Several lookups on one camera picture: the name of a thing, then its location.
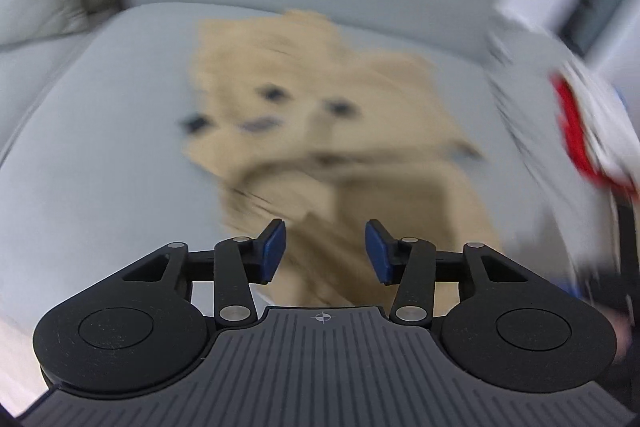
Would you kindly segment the khaki tan trousers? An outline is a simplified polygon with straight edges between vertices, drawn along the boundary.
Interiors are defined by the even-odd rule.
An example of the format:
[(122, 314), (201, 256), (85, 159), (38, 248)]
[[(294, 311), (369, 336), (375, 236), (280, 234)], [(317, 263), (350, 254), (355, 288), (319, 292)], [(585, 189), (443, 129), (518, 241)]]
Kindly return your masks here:
[(480, 149), (431, 72), (418, 54), (351, 48), (314, 12), (201, 23), (186, 156), (217, 179), (231, 234), (285, 223), (270, 303), (389, 307), (364, 250), (373, 219), (443, 251), (500, 246), (460, 165)]

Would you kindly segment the grey fabric sofa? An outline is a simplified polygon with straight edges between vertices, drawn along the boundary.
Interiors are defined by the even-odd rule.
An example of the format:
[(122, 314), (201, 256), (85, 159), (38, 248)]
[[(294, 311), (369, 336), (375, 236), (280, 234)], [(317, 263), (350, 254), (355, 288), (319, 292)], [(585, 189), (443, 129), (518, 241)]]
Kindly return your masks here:
[(574, 168), (549, 72), (565, 56), (498, 0), (126, 0), (88, 35), (6, 50), (42, 89), (1, 154), (1, 313), (23, 332), (66, 298), (173, 239), (224, 238), (214, 178), (184, 156), (189, 69), (207, 17), (313, 10), (353, 46), (433, 63), (480, 156), (460, 155), (502, 251), (550, 279), (612, 267), (608, 195)]

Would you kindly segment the red and white clothing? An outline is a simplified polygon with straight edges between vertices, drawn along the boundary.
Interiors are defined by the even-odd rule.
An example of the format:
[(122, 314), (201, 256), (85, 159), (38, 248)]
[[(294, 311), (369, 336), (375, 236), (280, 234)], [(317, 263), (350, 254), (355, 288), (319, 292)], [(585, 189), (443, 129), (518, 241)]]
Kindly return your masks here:
[(618, 91), (570, 56), (550, 75), (566, 153), (586, 179), (639, 198), (639, 138)]

